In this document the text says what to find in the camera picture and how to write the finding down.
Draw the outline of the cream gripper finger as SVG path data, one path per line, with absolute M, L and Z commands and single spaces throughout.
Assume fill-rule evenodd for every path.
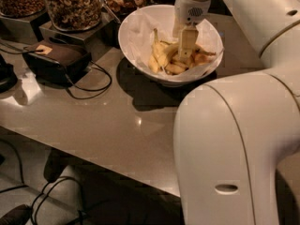
M 178 33 L 178 55 L 182 61 L 186 61 L 192 54 L 198 38 L 198 30 L 194 25 L 185 25 Z
M 182 24 L 177 19 L 175 19 L 173 29 L 172 29 L 172 36 L 174 38 L 177 38 L 179 36 L 179 32 L 181 31 L 181 29 L 182 29 Z

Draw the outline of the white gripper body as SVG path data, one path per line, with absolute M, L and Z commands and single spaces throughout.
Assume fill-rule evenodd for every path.
M 196 25 L 204 19 L 211 0 L 175 0 L 175 20 L 181 25 Z

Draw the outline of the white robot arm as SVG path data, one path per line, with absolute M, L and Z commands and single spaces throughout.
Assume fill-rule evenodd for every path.
M 276 167 L 300 148 L 300 0 L 223 0 L 260 71 L 204 83 L 181 102 L 174 160 L 186 225 L 279 225 Z

